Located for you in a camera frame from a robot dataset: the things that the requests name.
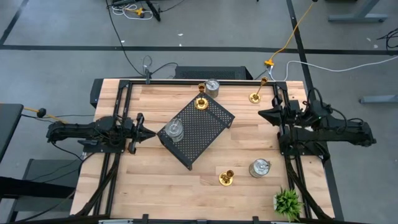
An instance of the yellow cable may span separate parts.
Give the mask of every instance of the yellow cable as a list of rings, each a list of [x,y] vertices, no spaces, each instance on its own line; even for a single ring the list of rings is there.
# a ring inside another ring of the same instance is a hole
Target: yellow cable
[[[299,27],[301,21],[304,19],[304,17],[307,15],[307,13],[311,10],[312,6],[313,6],[314,2],[311,3],[310,7],[307,9],[307,11],[305,11],[304,15],[301,17],[301,19],[298,21],[297,25],[294,27],[294,30],[292,32],[292,34],[290,35],[289,39],[287,40],[286,44],[284,47],[282,47],[280,50],[278,50],[277,52],[275,52],[271,58],[268,61],[265,61],[266,65],[274,65],[274,63],[272,62],[272,59],[274,58],[275,55],[277,55],[277,53],[283,51],[286,49],[286,47],[288,46],[288,44],[290,43],[290,41],[292,40],[292,37],[294,35],[294,33],[296,32],[297,28]]]
[[[31,112],[35,112],[35,113],[37,113],[37,112],[39,112],[38,110],[35,110],[35,109],[32,109],[32,108],[27,108],[27,107],[24,107],[24,110],[29,110],[29,111],[31,111]],[[68,122],[67,121],[64,121],[64,120],[62,120],[62,119],[59,119],[59,118],[57,118],[56,116],[54,116],[54,115],[51,115],[51,114],[46,114],[49,118],[52,118],[52,119],[54,119],[54,120],[56,120],[56,121],[61,121],[62,123],[64,123],[64,124],[67,124]]]

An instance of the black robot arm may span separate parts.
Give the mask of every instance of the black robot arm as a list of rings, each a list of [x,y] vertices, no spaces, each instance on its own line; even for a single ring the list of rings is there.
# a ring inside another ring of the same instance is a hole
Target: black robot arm
[[[359,146],[376,143],[371,128],[362,119],[346,119],[341,112],[322,101],[306,102],[304,111],[300,110],[297,100],[291,100],[283,107],[274,105],[273,109],[259,111],[259,115],[272,125],[283,125],[285,129],[285,125],[289,126],[285,134],[278,135],[281,152],[291,151],[298,145],[310,145],[310,142],[346,141]],[[344,119],[332,116],[334,111]]]
[[[64,124],[55,122],[49,126],[48,142],[55,143],[66,138],[82,138],[78,140],[84,145],[85,152],[123,152],[126,139],[132,139],[128,150],[136,152],[136,143],[155,136],[155,132],[143,126],[144,116],[137,115],[137,123],[131,118],[121,119],[105,116],[90,124]]]

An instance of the black cable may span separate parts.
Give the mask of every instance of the black cable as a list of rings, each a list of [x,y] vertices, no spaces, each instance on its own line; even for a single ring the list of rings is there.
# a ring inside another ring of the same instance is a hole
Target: black cable
[[[266,73],[267,71],[268,71],[268,68],[265,71],[261,72],[261,74],[259,76],[257,76],[254,80],[257,80],[262,74]]]
[[[321,95],[319,89],[317,89],[317,88],[315,88],[315,87],[308,91],[307,102],[310,102],[310,95],[311,95],[311,93],[312,93],[313,91],[315,91],[316,93],[318,93],[319,102],[321,103],[321,106],[323,107],[323,98],[322,98],[322,95]]]
[[[351,118],[351,119],[348,119],[347,121],[354,121],[354,120],[358,120],[361,123],[364,123],[364,121],[361,118]]]
[[[37,121],[44,121],[44,122],[53,123],[53,121],[49,121],[49,120],[44,120],[44,119],[36,118],[36,117],[34,117],[34,116],[29,116],[29,115],[26,115],[26,114],[21,114],[21,116],[24,116],[24,117],[26,117],[26,118],[33,118],[33,119],[36,119]]]
[[[56,178],[53,178],[53,179],[50,179],[50,180],[43,181],[43,182],[41,182],[41,183],[47,183],[47,182],[50,182],[50,181],[53,181],[53,180],[58,180],[58,179],[60,179],[60,178],[62,178],[62,177],[65,177],[66,175],[69,175],[69,174],[71,174],[71,173],[76,172],[76,170],[80,170],[80,169],[81,169],[81,166],[83,165],[83,163],[84,163],[88,158],[90,158],[92,155],[94,155],[94,153],[91,153],[91,154],[88,155],[85,159],[83,159],[82,162],[81,162],[80,165],[79,165],[79,168],[74,169],[74,170],[72,170],[72,171],[70,171],[70,172],[67,172],[66,174],[63,174],[63,175],[61,175],[61,176],[59,176],[59,177],[56,177]]]
[[[162,69],[162,68],[164,68],[164,67],[166,67],[166,66],[168,66],[168,65],[176,65],[176,66],[178,66],[178,63],[176,63],[176,62],[169,62],[169,63],[166,63],[166,64],[160,66],[160,67],[159,67],[157,70],[155,70],[154,72],[152,72],[151,75],[153,75],[155,72],[159,71],[160,69]]]
[[[44,210],[43,212],[40,212],[40,213],[38,213],[36,215],[32,215],[31,217],[28,217],[28,218],[24,218],[24,219],[18,220],[18,221],[14,222],[14,223],[21,223],[21,222],[25,222],[27,220],[31,220],[33,218],[39,217],[39,216],[41,216],[41,215],[43,215],[43,214],[45,214],[45,213],[57,208],[58,206],[60,206],[61,204],[65,203],[67,200],[69,200],[75,194],[75,192],[76,192],[76,190],[74,190],[69,196],[67,196],[64,200],[62,200],[62,202],[60,202],[60,203],[58,203],[58,204],[56,204],[56,205]]]
[[[384,36],[378,38],[377,40],[385,39],[386,40],[386,50],[388,51],[389,49],[394,49],[394,48],[398,47],[398,45],[390,46],[390,43],[389,43],[392,38],[398,37],[398,35],[396,35],[396,34],[398,34],[398,28],[390,31],[387,35],[384,35]]]
[[[314,142],[314,144],[316,144],[319,147],[319,150],[322,152],[323,158],[320,157],[320,159],[328,160],[330,158],[330,153],[328,152],[328,150],[324,146],[322,146],[322,144],[320,144],[319,142]]]
[[[145,65],[145,58],[149,58],[149,65]],[[145,74],[145,71],[148,71],[149,67],[152,65],[152,58],[149,55],[146,55],[144,59],[142,59],[142,74]]]
[[[343,128],[343,130],[340,132],[339,130],[340,130],[340,128],[338,128],[337,130],[336,130],[336,134],[343,134],[343,132],[345,132],[346,131],[346,129],[347,129],[347,118],[346,118],[346,116],[344,116],[344,114],[342,113],[342,112],[340,112],[339,110],[336,110],[336,109],[334,109],[334,108],[330,108],[332,111],[336,111],[337,113],[339,113],[342,117],[343,117],[343,119],[344,119],[344,122],[345,122],[345,125],[344,125],[344,128]]]
[[[141,74],[140,72],[138,72],[138,70],[137,70],[137,69],[135,68],[135,66],[131,63],[129,57],[127,56],[126,50],[124,49],[124,46],[123,46],[122,40],[120,39],[119,33],[118,33],[118,31],[116,30],[116,27],[114,26],[113,19],[112,19],[112,15],[111,15],[111,10],[109,9],[108,0],[105,0],[105,2],[106,2],[106,8],[107,8],[107,10],[108,10],[109,18],[111,19],[111,23],[112,23],[114,32],[116,33],[116,35],[117,35],[117,37],[118,37],[119,44],[120,44],[120,46],[122,47],[124,56],[126,57],[127,61],[130,63],[131,67],[132,67],[140,76],[144,77],[145,75],[144,75],[144,74]]]
[[[310,89],[310,90],[308,91],[307,100],[303,102],[303,104],[305,105],[305,111],[308,109],[309,106],[311,106],[310,96],[311,96],[311,93],[312,93],[313,91],[315,91],[316,93],[318,93],[319,102],[321,103],[321,107],[323,108],[323,98],[322,98],[322,95],[321,95],[320,91],[319,91],[317,88],[314,87],[314,88],[312,88],[312,89]]]
[[[172,8],[178,6],[179,4],[183,3],[184,1],[185,1],[185,0],[182,0],[182,1],[180,1],[179,3],[175,4],[174,6],[168,8],[168,9],[166,9],[166,10],[159,10],[159,13],[161,13],[161,12],[167,12],[167,11],[169,11],[170,9],[172,9]]]
[[[31,179],[31,180],[29,180],[29,181],[35,181],[35,180],[37,180],[37,179],[39,179],[39,178],[46,177],[46,176],[48,176],[48,175],[54,174],[54,173],[56,173],[58,170],[60,170],[60,169],[62,169],[62,168],[65,168],[65,167],[67,167],[67,166],[70,166],[70,165],[72,165],[72,164],[73,164],[74,162],[76,162],[76,161],[77,161],[77,159],[75,159],[74,161],[68,163],[67,165],[58,167],[58,168],[57,168],[56,170],[54,170],[53,172],[50,172],[50,173],[44,174],[44,175],[40,175],[40,176],[38,176],[38,177],[36,177],[36,178],[34,178],[34,179]]]
[[[71,155],[74,155],[74,156],[76,156],[80,161],[83,161],[83,160],[80,159],[80,157],[79,157],[78,155],[76,155],[75,153],[70,152],[70,151],[68,151],[68,150],[62,149],[61,147],[57,146],[54,142],[51,142],[51,144],[52,144],[53,146],[55,146],[57,149],[59,149],[59,150],[61,150],[61,151],[64,151],[64,152],[66,152],[66,153],[69,153],[69,154],[71,154]]]
[[[55,116],[56,118],[62,118],[66,116],[94,116],[93,114],[66,114],[66,115],[59,115]]]
[[[91,154],[88,155],[85,159],[83,159],[83,161],[82,161],[81,164],[79,165],[79,168],[77,168],[77,169],[75,169],[75,170],[73,170],[73,171],[71,171],[71,172],[69,172],[69,173],[67,173],[67,174],[61,175],[60,177],[57,177],[57,178],[54,178],[54,179],[51,179],[51,180],[46,180],[46,181],[44,181],[44,182],[42,182],[42,183],[46,183],[46,182],[50,182],[50,181],[53,181],[53,180],[57,180],[57,179],[59,179],[59,178],[65,177],[65,176],[68,175],[68,174],[71,174],[72,172],[75,172],[75,171],[78,170],[78,169],[81,169],[81,166],[83,165],[83,163],[84,163],[88,158],[90,158],[92,155],[94,155],[94,153],[91,153]],[[58,206],[60,206],[61,204],[65,203],[67,200],[69,200],[69,199],[75,194],[75,192],[76,192],[76,190],[74,190],[70,195],[68,195],[64,200],[62,200],[62,202],[60,202],[60,203],[58,203],[58,204],[56,204],[56,205],[54,205],[54,206],[52,206],[52,207],[50,207],[50,208],[44,210],[43,212],[40,212],[40,213],[38,213],[38,214],[36,214],[36,215],[32,215],[31,217],[28,217],[28,218],[24,218],[24,219],[18,220],[18,221],[14,222],[14,223],[20,223],[20,222],[25,222],[25,221],[27,221],[27,220],[31,220],[31,219],[33,219],[33,218],[39,217],[39,216],[41,216],[41,215],[43,215],[43,214],[45,214],[45,213],[47,213],[47,212],[49,212],[49,211],[51,211],[51,210],[57,208]]]

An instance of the white cable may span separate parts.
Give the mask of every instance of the white cable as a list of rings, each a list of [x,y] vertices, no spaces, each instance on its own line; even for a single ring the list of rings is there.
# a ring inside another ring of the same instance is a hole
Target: white cable
[[[389,62],[389,61],[394,60],[394,59],[397,59],[397,58],[398,58],[398,56],[393,57],[393,58],[389,58],[389,59],[387,59],[387,60],[383,60],[383,61],[381,61],[381,62],[366,63],[366,64],[364,64],[364,65],[358,65],[358,66],[355,66],[355,67],[352,67],[352,68],[346,68],[346,69],[342,69],[342,70],[333,70],[333,69],[329,69],[329,68],[323,68],[323,67],[318,66],[318,65],[313,65],[313,64],[310,64],[310,63],[305,63],[305,62],[300,62],[300,61],[289,61],[289,62],[287,62],[287,64],[286,64],[286,76],[285,76],[285,78],[283,79],[283,82],[287,80],[287,77],[289,77],[289,64],[290,64],[291,62],[294,62],[294,63],[302,63],[302,64],[305,64],[305,65],[313,66],[313,67],[315,67],[315,68],[324,69],[324,70],[329,71],[329,72],[347,72],[347,71],[350,71],[350,70],[352,70],[352,69],[361,68],[361,67],[365,67],[365,66],[368,66],[368,65],[378,65],[378,64],[381,64],[381,63],[384,63],[384,62]],[[272,78],[273,81],[276,81],[276,82],[277,82],[277,80],[275,80],[274,77],[272,77],[271,71],[272,71],[272,68],[271,68],[271,70],[269,71],[269,75],[271,76],[271,78]]]
[[[149,20],[149,19],[152,19],[152,18],[154,17],[154,15],[153,15],[153,13],[152,13],[151,11],[143,11],[143,13],[146,13],[146,12],[150,13],[150,14],[151,14],[151,17],[150,17],[150,18],[129,17],[129,16],[126,14],[126,11],[128,11],[128,10],[126,10],[126,9],[136,10],[136,9],[138,9],[138,7],[137,7],[135,4],[128,4],[126,7],[114,7],[114,6],[112,6],[112,12],[113,12],[113,14],[115,14],[115,15],[117,15],[117,16],[124,15],[124,16],[125,16],[126,18],[128,18],[128,19]]]

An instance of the green succulent plant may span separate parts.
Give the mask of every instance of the green succulent plant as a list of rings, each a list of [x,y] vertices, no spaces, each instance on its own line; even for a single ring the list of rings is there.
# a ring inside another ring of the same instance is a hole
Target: green succulent plant
[[[299,202],[299,196],[295,190],[282,190],[276,196],[275,212],[287,217],[288,221],[299,220],[303,203]]]

